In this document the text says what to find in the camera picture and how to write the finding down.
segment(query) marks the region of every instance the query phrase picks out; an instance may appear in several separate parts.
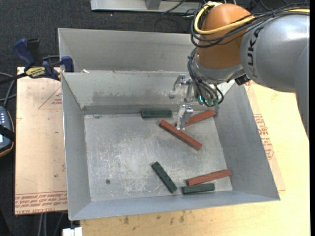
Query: rectangular bar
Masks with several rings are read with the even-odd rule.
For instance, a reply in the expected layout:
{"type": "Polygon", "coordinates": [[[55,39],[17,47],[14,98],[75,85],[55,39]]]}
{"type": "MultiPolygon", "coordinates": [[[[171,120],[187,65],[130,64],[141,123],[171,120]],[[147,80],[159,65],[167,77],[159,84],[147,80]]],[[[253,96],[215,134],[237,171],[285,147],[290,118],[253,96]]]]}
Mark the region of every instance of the rectangular bar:
{"type": "Polygon", "coordinates": [[[155,173],[159,176],[159,178],[162,180],[162,182],[165,184],[166,188],[170,191],[170,193],[173,193],[174,191],[177,190],[177,186],[174,184],[172,179],[165,172],[165,170],[159,164],[159,162],[155,162],[154,164],[151,165],[151,167],[155,171],[155,173]]]}
{"type": "Polygon", "coordinates": [[[206,191],[214,191],[214,190],[215,190],[214,183],[196,184],[192,186],[182,187],[183,194],[193,194],[193,193],[198,193],[198,192],[206,192],[206,191]]]}
{"type": "Polygon", "coordinates": [[[200,150],[202,147],[202,144],[198,141],[196,141],[194,138],[190,137],[189,135],[185,134],[183,131],[177,130],[176,127],[174,127],[172,124],[168,123],[165,120],[161,120],[159,123],[159,126],[175,136],[176,138],[180,139],[184,143],[188,144],[195,150],[200,150]]]}
{"type": "Polygon", "coordinates": [[[170,118],[173,117],[171,110],[142,110],[142,118],[170,118]]]}
{"type": "MultiPolygon", "coordinates": [[[[161,1],[158,9],[148,10],[145,0],[91,0],[92,11],[144,11],[165,12],[178,5],[177,1],[161,1]]],[[[186,13],[190,9],[198,9],[197,2],[184,2],[172,13],[186,13]]]]}
{"type": "Polygon", "coordinates": [[[186,180],[187,185],[194,185],[199,183],[205,183],[212,180],[216,180],[222,177],[227,177],[232,175],[232,172],[230,170],[222,170],[222,171],[216,171],[209,174],[193,177],[186,180]]]}

